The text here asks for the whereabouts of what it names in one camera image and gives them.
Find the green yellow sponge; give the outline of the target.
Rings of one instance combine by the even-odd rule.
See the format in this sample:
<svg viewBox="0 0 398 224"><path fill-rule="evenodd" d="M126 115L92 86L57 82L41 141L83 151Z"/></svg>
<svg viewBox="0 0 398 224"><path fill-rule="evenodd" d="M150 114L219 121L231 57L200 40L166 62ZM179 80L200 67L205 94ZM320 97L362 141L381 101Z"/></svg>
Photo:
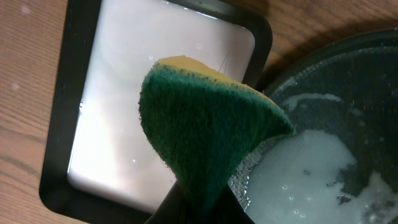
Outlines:
<svg viewBox="0 0 398 224"><path fill-rule="evenodd" d="M154 63L141 86L139 116L148 142L200 213L214 207L258 145L295 131L267 96L184 55Z"/></svg>

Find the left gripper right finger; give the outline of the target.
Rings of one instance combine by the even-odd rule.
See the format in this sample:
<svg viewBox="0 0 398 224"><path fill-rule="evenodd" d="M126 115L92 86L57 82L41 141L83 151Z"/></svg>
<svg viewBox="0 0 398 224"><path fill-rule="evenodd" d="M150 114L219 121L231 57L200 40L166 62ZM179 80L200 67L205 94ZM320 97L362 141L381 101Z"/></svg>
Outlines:
<svg viewBox="0 0 398 224"><path fill-rule="evenodd" d="M223 189L214 207L214 223L254 224L228 186Z"/></svg>

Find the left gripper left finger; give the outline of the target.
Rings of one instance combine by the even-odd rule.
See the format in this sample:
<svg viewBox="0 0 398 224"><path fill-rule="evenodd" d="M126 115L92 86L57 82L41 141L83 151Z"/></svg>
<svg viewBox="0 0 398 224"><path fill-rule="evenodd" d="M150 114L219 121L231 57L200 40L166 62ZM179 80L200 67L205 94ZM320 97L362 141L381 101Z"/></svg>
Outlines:
<svg viewBox="0 0 398 224"><path fill-rule="evenodd" d="M166 198L145 224L189 224L192 223L190 206L185 200L178 182L174 183Z"/></svg>

